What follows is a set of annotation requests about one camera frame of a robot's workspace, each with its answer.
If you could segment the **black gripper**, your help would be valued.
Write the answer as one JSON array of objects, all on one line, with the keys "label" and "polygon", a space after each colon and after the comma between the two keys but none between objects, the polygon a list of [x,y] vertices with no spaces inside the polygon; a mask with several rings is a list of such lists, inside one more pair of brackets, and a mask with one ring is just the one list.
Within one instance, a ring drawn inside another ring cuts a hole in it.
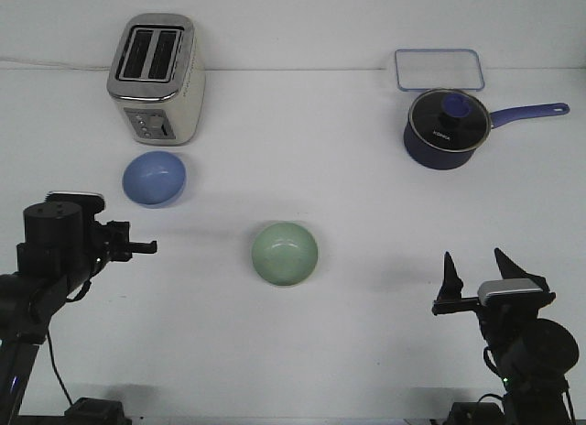
[{"label": "black gripper", "polygon": [[110,262],[157,252],[155,241],[132,242],[130,223],[100,223],[104,200],[45,200],[23,211],[25,240],[17,273],[39,278],[92,278]]},{"label": "black gripper", "polygon": [[[527,278],[543,291],[549,291],[544,277],[526,272],[500,248],[494,249],[495,261],[502,279]],[[438,299],[433,302],[434,315],[472,311],[475,313],[480,332],[489,347],[503,347],[511,343],[521,331],[533,322],[540,309],[557,297],[555,292],[529,292],[491,297],[486,305],[479,297],[462,298],[463,282],[458,276],[452,256],[444,254],[443,280]]]}]

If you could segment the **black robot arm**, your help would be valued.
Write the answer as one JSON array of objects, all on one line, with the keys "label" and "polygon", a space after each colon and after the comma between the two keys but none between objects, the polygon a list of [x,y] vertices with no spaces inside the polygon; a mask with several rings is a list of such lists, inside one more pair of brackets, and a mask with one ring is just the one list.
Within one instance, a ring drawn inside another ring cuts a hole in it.
[{"label": "black robot arm", "polygon": [[17,424],[38,349],[52,317],[81,300],[110,262],[152,255],[157,243],[129,238],[128,222],[99,223],[97,193],[52,192],[23,211],[25,240],[16,247],[17,270],[1,277],[1,421]]},{"label": "black robot arm", "polygon": [[464,298],[453,259],[443,260],[443,280],[432,305],[435,315],[471,311],[486,343],[483,361],[501,381],[502,396],[485,394],[455,402],[448,424],[573,424],[566,374],[580,350],[559,323],[539,317],[556,298],[545,278],[526,272],[502,250],[494,251],[501,277],[484,282]]}]

